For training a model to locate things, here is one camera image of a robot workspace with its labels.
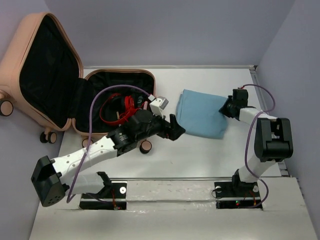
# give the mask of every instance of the white wall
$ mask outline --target white wall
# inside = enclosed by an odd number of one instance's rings
[[[319,13],[319,0],[295,1],[259,64],[258,77],[274,94],[274,114],[291,121],[294,152],[286,164],[299,178],[320,238]]]
[[[257,65],[294,0],[45,0],[85,66]]]
[[[43,0],[0,1],[0,60],[20,20],[33,12],[47,11]],[[38,207],[31,183],[37,160],[58,154],[60,143],[42,144],[43,131],[33,120],[15,110],[0,116],[0,234],[3,240],[27,240]]]

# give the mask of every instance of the screw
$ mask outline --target screw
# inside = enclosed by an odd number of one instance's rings
[[[218,194],[221,193],[222,192],[221,187],[220,186],[216,186],[215,187],[215,192],[218,193]]]
[[[257,185],[254,185],[252,191],[254,191],[255,193],[259,192],[259,187]]]
[[[126,192],[127,192],[127,189],[124,186],[120,187],[121,194],[125,194]]]

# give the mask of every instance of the pink suitcase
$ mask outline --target pink suitcase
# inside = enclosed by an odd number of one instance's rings
[[[44,126],[40,135],[43,143],[54,143],[54,131],[72,126],[85,145],[93,98],[102,89],[119,84],[155,93],[155,78],[146,70],[99,69],[83,78],[81,60],[57,18],[49,12],[29,14],[0,63],[0,115],[9,116],[14,107],[21,110]],[[119,88],[98,98],[92,115],[95,139],[115,128],[99,118],[101,105],[114,93],[139,94],[131,88]]]

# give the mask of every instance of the blue cloth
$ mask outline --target blue cloth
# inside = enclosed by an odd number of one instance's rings
[[[190,135],[222,139],[227,129],[226,117],[219,112],[227,98],[183,90],[176,106],[177,122]]]

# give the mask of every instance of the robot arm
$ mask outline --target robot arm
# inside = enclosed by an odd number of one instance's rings
[[[248,106],[246,89],[234,89],[225,104],[219,110],[226,117],[254,124],[254,155],[248,160],[249,169],[260,177],[268,168],[277,162],[290,158],[293,154],[293,142],[290,121],[287,118],[270,116],[255,107]],[[232,177],[235,188],[251,188],[257,182],[246,166],[238,169]]]
[[[154,101],[165,101],[164,98],[157,99]],[[170,114],[170,122],[165,120],[162,115],[163,104],[153,104],[153,108],[152,112],[138,110],[128,122],[92,144],[80,171],[107,159],[121,156],[135,149],[140,140],[153,135],[175,141],[185,133],[185,129],[177,123],[175,115]],[[85,151],[86,148],[82,148],[66,156],[53,159],[44,156],[38,160],[31,181],[42,206],[49,207],[56,204],[66,195]],[[111,186],[111,181],[104,172],[79,175],[72,193],[101,194],[110,191]]]

